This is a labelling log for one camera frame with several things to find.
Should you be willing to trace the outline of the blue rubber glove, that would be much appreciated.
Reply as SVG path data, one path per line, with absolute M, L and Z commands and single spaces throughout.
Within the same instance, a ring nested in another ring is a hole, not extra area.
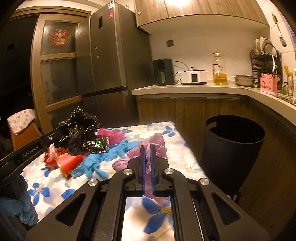
M 100 169 L 100 163 L 103 161 L 110 162 L 111 160 L 121 157 L 125 158 L 125 154 L 137 147 L 139 141 L 129 142 L 126 138 L 122 140 L 119 144 L 112 145 L 108 152 L 102 154 L 89 154 L 83 161 L 75 168 L 71 175 L 72 177 L 80 177 L 83 174 L 86 175 L 88 179 L 92 178 L 92 174 L 95 172 L 103 180 L 108 179 L 109 174 Z

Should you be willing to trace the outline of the black plastic bag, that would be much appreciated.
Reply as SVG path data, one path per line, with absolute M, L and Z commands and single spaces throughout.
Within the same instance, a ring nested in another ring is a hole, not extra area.
M 71 156 L 102 154 L 109 150 L 109 137 L 96 134 L 99 119 L 80 107 L 70 112 L 69 118 L 61 121 L 58 128 L 61 135 L 55 147 L 67 150 Z

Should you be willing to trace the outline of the red white plastic bag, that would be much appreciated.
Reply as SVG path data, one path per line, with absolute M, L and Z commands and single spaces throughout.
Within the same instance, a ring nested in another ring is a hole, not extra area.
M 45 152 L 44 163 L 45 166 L 57 165 L 57 160 L 60 156 L 67 153 L 64 148 L 56 148 L 54 144 L 51 144 Z

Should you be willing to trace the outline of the black trash bin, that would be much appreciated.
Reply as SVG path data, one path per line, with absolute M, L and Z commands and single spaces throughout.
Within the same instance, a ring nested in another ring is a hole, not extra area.
M 215 115 L 206 120 L 200 166 L 225 194 L 234 196 L 252 170 L 265 139 L 257 122 L 238 115 Z

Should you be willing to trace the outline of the orange chair with cloth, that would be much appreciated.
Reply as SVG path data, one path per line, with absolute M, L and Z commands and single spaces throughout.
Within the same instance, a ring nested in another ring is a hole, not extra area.
M 14 151 L 41 137 L 34 109 L 25 109 L 10 116 L 7 121 Z

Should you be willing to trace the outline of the blue floral tablecloth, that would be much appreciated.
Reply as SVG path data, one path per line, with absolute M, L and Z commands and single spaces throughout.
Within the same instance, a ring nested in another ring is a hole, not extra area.
M 156 133 L 161 133 L 165 142 L 166 158 L 169 166 L 187 178 L 199 180 L 205 177 L 188 144 L 177 131 L 174 123 L 166 121 L 147 125 L 119 128 L 125 132 L 128 142 L 141 142 Z M 24 168 L 22 176 L 28 184 L 28 192 L 35 206 L 39 220 L 42 220 L 61 202 L 80 188 L 89 179 L 86 175 L 67 179 L 58 166 L 47 167 L 44 155 L 39 156 Z M 93 178 L 105 180 L 111 178 L 116 171 L 127 167 L 127 162 L 135 157 L 129 150 L 125 151 L 125 159 L 102 160 L 99 172 Z M 122 240 L 174 240 L 171 201 L 168 197 L 158 201 L 143 197 L 128 197 L 125 205 Z

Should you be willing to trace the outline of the magenta crumpled wrapper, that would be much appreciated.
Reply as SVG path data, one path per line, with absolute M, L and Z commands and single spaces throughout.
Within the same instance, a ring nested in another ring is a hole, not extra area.
M 105 128 L 100 128 L 98 130 L 98 135 L 108 137 L 109 145 L 112 146 L 119 144 L 125 138 L 125 131 L 107 130 Z

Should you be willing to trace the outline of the white rice cooker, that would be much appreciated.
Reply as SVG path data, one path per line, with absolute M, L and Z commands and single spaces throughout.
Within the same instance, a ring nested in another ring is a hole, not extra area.
M 201 69 L 190 69 L 181 73 L 182 85 L 207 84 L 207 72 Z

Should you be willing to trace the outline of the black air fryer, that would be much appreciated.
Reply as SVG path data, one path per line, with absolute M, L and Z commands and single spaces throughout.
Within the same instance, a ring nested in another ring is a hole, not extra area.
M 173 85 L 174 70 L 172 59 L 157 59 L 153 61 L 156 85 Z

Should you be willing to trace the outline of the wooden glass door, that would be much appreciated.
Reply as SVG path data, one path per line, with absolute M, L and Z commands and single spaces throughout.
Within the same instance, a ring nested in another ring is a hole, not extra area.
M 76 30 L 82 16 L 39 15 L 31 49 L 31 86 L 41 130 L 47 133 L 82 106 Z

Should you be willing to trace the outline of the cooking oil bottle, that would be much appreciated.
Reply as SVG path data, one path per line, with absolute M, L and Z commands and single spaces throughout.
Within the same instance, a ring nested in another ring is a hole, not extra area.
M 227 85 L 227 73 L 224 60 L 221 58 L 218 52 L 212 53 L 212 73 L 213 82 L 215 85 Z

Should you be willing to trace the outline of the wooden lower cabinets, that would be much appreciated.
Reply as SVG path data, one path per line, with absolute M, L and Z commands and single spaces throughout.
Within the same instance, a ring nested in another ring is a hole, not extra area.
M 295 235 L 295 126 L 264 104 L 245 95 L 172 94 L 137 97 L 141 124 L 174 122 L 200 160 L 206 120 L 239 115 L 259 123 L 266 136 L 257 161 L 242 185 L 240 206 L 272 240 Z

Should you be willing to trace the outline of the steel mixing bowl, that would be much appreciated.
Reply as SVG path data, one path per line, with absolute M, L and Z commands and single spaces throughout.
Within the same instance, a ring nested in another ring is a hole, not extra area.
M 235 84 L 244 87 L 253 87 L 255 83 L 255 77 L 249 75 L 235 75 Z

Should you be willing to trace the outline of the dark grey refrigerator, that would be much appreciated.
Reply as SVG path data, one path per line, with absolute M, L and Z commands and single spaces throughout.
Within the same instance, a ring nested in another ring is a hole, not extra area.
M 83 110 L 104 128 L 138 125 L 132 91 L 153 85 L 154 72 L 149 35 L 135 13 L 111 1 L 79 24 L 75 45 Z

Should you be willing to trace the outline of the pink utensil holder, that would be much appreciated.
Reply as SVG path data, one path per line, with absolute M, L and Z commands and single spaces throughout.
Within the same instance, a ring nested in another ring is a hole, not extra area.
M 260 76 L 260 89 L 264 91 L 274 92 L 276 93 L 278 90 L 278 82 L 280 78 L 272 74 L 261 74 Z

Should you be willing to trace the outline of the black dish rack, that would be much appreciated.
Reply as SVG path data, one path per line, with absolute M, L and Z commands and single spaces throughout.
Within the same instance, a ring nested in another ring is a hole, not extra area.
M 257 38 L 253 43 L 250 58 L 257 87 L 260 87 L 262 74 L 275 74 L 279 78 L 279 84 L 282 84 L 281 51 L 274 47 L 270 39 Z

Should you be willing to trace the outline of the wooden upper cabinet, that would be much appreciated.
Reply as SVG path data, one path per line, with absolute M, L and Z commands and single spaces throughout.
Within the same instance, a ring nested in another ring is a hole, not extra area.
M 257 1 L 244 0 L 135 0 L 137 25 L 189 15 L 223 15 L 244 18 L 267 25 Z

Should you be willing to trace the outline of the beer can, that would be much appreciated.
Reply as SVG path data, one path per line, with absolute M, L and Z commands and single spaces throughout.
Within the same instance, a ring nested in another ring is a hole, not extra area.
M 294 90 L 293 76 L 287 76 L 287 82 L 288 82 L 288 96 L 290 98 L 293 98 L 293 90 Z

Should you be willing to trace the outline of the hanging spatula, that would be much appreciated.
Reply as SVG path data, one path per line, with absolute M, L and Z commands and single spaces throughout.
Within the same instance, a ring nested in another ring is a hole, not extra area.
M 279 40 L 280 40 L 282 46 L 283 46 L 283 47 L 286 47 L 286 46 L 287 46 L 287 43 L 286 43 L 286 41 L 284 40 L 284 38 L 283 38 L 283 36 L 282 36 L 282 33 L 281 33 L 281 30 L 280 30 L 280 27 L 279 27 L 279 25 L 278 25 L 278 19 L 277 19 L 277 17 L 276 17 L 275 14 L 272 13 L 271 15 L 272 15 L 273 21 L 275 22 L 275 24 L 276 24 L 276 26 L 277 26 L 277 28 L 278 28 Z

